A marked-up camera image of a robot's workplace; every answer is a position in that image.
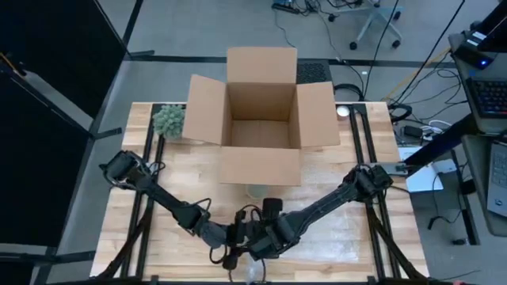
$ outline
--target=computer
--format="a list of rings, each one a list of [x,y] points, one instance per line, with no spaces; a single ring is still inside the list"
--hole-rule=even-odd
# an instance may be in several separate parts
[[[500,2],[484,21],[467,32],[454,54],[483,70],[477,72],[480,76],[470,76],[465,84],[478,128],[497,135],[490,150],[487,209],[507,217],[507,144],[502,141],[507,132],[507,74],[495,74],[498,71],[489,67],[502,52],[507,52],[507,1]]]
[[[465,39],[454,56],[473,67],[484,70],[497,52],[507,52],[507,2],[502,1],[482,22],[463,32]]]

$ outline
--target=wooden table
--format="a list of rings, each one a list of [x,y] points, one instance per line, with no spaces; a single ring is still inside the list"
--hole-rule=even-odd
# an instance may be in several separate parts
[[[123,149],[141,155],[153,103],[134,103],[128,117]],[[375,152],[379,162],[398,162],[398,147],[393,135],[385,103],[365,103],[372,129]],[[313,147],[304,151],[301,187],[272,187],[269,196],[284,201],[284,211],[300,209],[314,202],[341,183],[343,176],[356,164],[356,153],[348,120],[340,124],[341,145]],[[361,129],[364,157],[368,151]],[[154,160],[158,140],[151,147]],[[212,198],[212,220],[229,224],[234,213],[248,203],[261,206],[260,200],[248,197],[244,185],[219,184],[219,147],[201,142],[166,142],[162,160],[167,168],[161,171],[159,184],[180,200],[189,202]],[[396,185],[406,187],[404,180]],[[97,254],[91,275],[105,269],[125,242],[132,212],[134,192],[112,189],[102,225]],[[396,189],[387,192],[387,208],[396,243],[416,269],[428,275],[414,210],[409,194]],[[138,256],[134,248],[131,275]],[[391,275],[389,260],[383,246],[384,267]],[[158,275],[160,280],[226,281],[227,272],[208,259],[209,248],[198,237],[191,237],[172,219],[171,214],[155,205],[147,251],[144,279]],[[221,256],[217,250],[215,258]],[[233,272],[234,281],[246,278],[249,261],[243,255]],[[269,281],[361,281],[375,276],[372,245],[364,205],[352,202],[312,225],[302,241],[278,260],[267,260]]]

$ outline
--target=cardboard box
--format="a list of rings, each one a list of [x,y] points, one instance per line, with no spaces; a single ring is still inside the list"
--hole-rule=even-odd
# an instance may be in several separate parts
[[[190,82],[183,137],[221,148],[220,182],[300,185],[300,149],[339,145],[331,82],[296,85],[297,51],[233,47],[227,83]]]

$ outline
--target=metal bracket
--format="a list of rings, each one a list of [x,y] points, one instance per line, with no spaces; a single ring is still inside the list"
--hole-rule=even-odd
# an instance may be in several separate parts
[[[409,175],[409,166],[403,162],[378,162],[378,163],[369,163],[371,167],[375,165],[380,165],[386,171],[387,174],[391,176],[397,177],[408,177]]]

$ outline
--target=concrete floor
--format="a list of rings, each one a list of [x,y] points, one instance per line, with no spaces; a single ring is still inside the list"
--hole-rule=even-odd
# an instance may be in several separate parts
[[[135,0],[99,1],[120,35],[123,35]],[[326,1],[322,2],[325,11],[335,11]],[[383,6],[395,1],[383,1]],[[232,46],[288,46],[282,32],[274,25],[274,13],[269,8],[269,0],[144,0],[139,18],[134,28],[130,51],[155,50],[156,55],[187,56],[225,56]],[[460,32],[474,20],[484,18],[497,4],[496,0],[469,0],[449,29]],[[397,61],[423,61],[436,38],[451,18],[459,1],[400,1],[404,7],[401,18],[395,24],[403,33],[404,39],[398,49],[391,48],[394,37],[387,34],[380,46],[378,59]],[[298,48],[300,58],[332,59],[336,52],[329,45],[322,19],[312,14],[309,17],[278,12],[279,24],[287,29],[288,39]],[[348,46],[366,20],[365,16],[342,15],[334,23],[326,21],[330,28],[331,39],[337,50],[346,59],[372,59],[375,47],[382,32],[383,24],[374,22],[356,51]],[[447,37],[440,42],[436,52],[448,47]],[[366,66],[357,66],[357,70],[368,71]],[[404,77],[412,74],[415,68],[375,67],[372,71],[367,99],[378,101],[386,96]],[[226,68],[222,63],[155,63],[123,62],[112,88],[101,130],[124,127],[130,105],[133,101],[186,101],[191,74],[200,74],[225,80]],[[349,68],[332,66],[331,74],[335,83],[350,82],[360,84],[357,75]],[[43,82],[34,84],[53,101],[65,101],[61,95],[51,91]],[[422,82],[411,99],[417,101],[430,97],[442,89],[456,84],[454,78],[439,78],[433,75]],[[453,90],[442,94],[435,100],[414,105],[417,117],[429,116],[444,107],[444,101],[453,94]],[[339,91],[338,101],[356,101],[356,95]],[[461,90],[456,101],[465,98]],[[83,125],[90,119],[72,107],[63,108],[76,116]],[[457,105],[442,112],[435,119],[454,123],[470,112],[467,104]],[[109,160],[121,146],[121,136],[98,141],[90,156],[76,203],[71,212],[69,225],[64,234],[59,251],[74,253],[95,250],[101,229],[105,206],[108,199],[108,185],[97,167]],[[444,178],[445,191],[437,194],[440,207],[448,217],[454,217],[458,205],[456,202],[457,183],[452,177]],[[479,230],[480,246],[454,246],[453,238],[464,238],[465,232],[461,219],[447,226],[438,224],[433,230],[426,229],[434,216],[431,195],[422,193],[412,196],[421,241],[428,261],[431,276],[442,279],[457,276],[471,270],[480,272],[463,277],[470,283],[499,284],[507,279],[503,260],[507,257],[507,239],[491,236],[478,204],[476,195],[470,197],[475,210],[475,223]],[[85,279],[90,273],[91,262],[65,264],[53,267],[50,281]]]

